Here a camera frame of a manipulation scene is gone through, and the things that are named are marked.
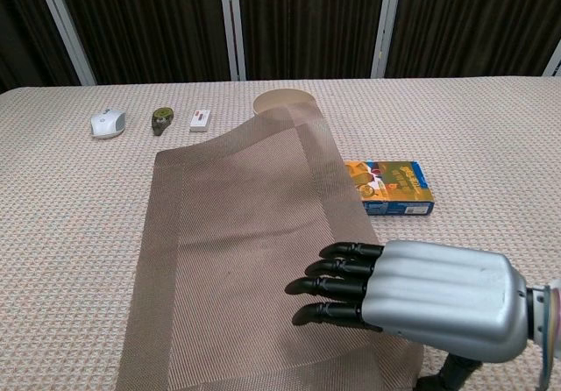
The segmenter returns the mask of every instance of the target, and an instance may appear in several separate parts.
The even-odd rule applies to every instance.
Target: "robotic hand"
[[[304,306],[294,325],[384,331],[449,352],[417,390],[460,389],[481,362],[514,359],[533,339],[543,348],[539,389],[547,389],[553,357],[561,357],[561,281],[527,288],[502,254],[414,241],[342,242],[320,256],[285,291],[341,302]]]

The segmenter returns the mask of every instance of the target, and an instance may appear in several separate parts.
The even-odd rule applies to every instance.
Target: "silver robot hand casing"
[[[482,362],[526,347],[526,281],[501,254],[395,240],[376,261],[362,317],[385,332]]]

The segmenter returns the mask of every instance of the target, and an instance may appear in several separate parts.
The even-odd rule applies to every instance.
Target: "white vertical pole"
[[[95,86],[96,78],[89,65],[88,57],[84,53],[82,43],[78,37],[65,1],[46,0],[46,4],[53,15],[54,23],[57,29],[59,29],[62,42],[67,49],[68,56],[72,61],[80,83],[82,86]]]
[[[242,30],[242,12],[239,6],[239,0],[231,0],[231,11],[234,16],[239,80],[244,82],[247,80],[247,77],[245,76],[244,34]]]
[[[382,78],[386,73],[387,57],[392,42],[395,13],[397,12],[398,3],[399,0],[382,0],[372,71],[370,74],[371,78]]]
[[[559,40],[555,51],[553,51],[550,62],[547,64],[547,67],[545,67],[545,70],[543,71],[543,76],[561,77],[561,40]]]
[[[230,64],[230,78],[238,80],[238,64],[236,63],[236,43],[234,41],[234,26],[231,18],[230,0],[222,0],[222,14],[224,16],[224,31],[228,48],[228,62]]]

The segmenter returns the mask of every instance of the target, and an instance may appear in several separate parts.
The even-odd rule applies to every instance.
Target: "beige textured tablecloth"
[[[227,132],[280,87],[316,97],[344,158],[421,162],[435,210],[371,217],[382,242],[503,252],[530,285],[561,277],[561,79],[17,89],[0,96],[0,389],[114,388],[155,154]],[[175,120],[156,138],[160,106]],[[89,117],[105,107],[127,112],[126,130],[92,139]],[[197,108],[212,111],[206,133],[188,132]],[[428,349],[423,372],[443,357]],[[530,390],[539,371],[530,345],[465,389]]]

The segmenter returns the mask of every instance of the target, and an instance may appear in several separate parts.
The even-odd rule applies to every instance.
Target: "robot finger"
[[[319,252],[319,256],[322,258],[361,259],[374,262],[380,257],[383,250],[384,246],[382,245],[337,242],[324,247]]]
[[[302,277],[289,283],[284,291],[289,295],[307,293],[336,301],[362,302],[366,293],[366,281]]]
[[[382,331],[379,327],[365,323],[362,319],[360,305],[352,303],[321,302],[306,305],[292,317],[292,324],[305,325],[307,323],[332,323],[342,327]]]
[[[368,279],[374,271],[374,262],[354,259],[321,259],[306,268],[306,275],[330,275],[345,279]]]

